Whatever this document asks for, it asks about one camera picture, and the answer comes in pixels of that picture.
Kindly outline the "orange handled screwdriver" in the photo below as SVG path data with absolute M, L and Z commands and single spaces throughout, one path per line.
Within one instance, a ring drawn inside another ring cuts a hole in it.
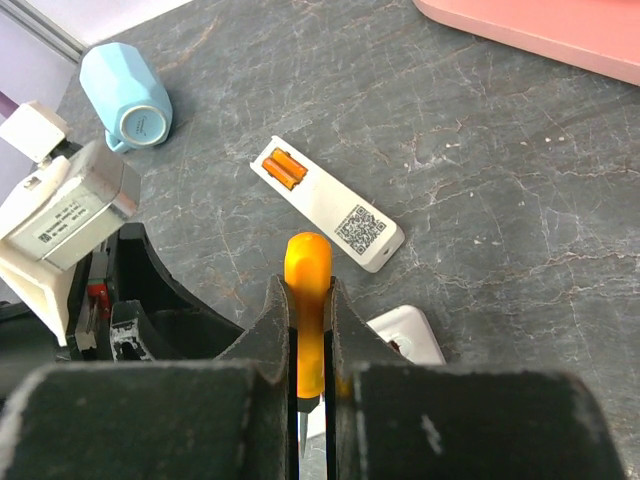
M 294 300 L 297 331 L 299 448 L 306 453 L 309 414 L 325 389 L 324 306 L 331 286 L 332 250 L 328 240 L 304 232 L 292 237 L 284 260 L 284 279 Z

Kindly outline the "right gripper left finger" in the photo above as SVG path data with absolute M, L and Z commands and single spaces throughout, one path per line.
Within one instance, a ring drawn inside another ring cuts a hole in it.
M 65 362 L 30 373 L 1 417 L 5 479 L 287 479 L 289 298 L 206 360 Z

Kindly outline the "white remote blue batteries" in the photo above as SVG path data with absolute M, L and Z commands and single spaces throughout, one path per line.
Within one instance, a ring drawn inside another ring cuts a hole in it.
M 364 320 L 352 307 L 338 310 L 341 346 L 347 362 L 405 359 L 418 365 L 446 363 L 426 315 L 412 305 Z

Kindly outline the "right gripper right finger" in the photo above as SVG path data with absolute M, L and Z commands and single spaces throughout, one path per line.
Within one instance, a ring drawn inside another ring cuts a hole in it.
M 331 479 L 621 479 L 600 406 L 557 370 L 417 365 L 334 280 L 327 302 Z

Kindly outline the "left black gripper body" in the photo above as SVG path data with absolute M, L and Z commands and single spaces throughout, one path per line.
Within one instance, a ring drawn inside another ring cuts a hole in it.
M 70 321 L 64 346 L 58 344 L 23 301 L 1 302 L 1 363 L 41 363 L 94 360 L 100 323 L 110 319 L 115 288 L 110 280 L 113 249 L 96 249 L 76 269 L 69 296 Z

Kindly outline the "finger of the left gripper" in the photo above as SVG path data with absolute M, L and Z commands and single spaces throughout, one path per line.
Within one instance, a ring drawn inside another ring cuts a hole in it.
M 173 278 L 141 223 L 117 234 L 117 302 L 127 301 L 145 314 L 142 330 L 157 359 L 212 359 L 244 333 Z
M 115 361 L 154 359 L 141 333 L 141 326 L 146 324 L 148 318 L 138 300 L 120 301 L 113 306 L 109 343 Z

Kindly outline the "light blue mug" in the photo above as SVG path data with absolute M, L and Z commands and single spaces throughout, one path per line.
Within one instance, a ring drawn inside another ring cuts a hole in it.
M 171 100 L 136 47 L 112 42 L 92 48 L 81 61 L 79 81 L 113 152 L 151 148 L 167 139 Z

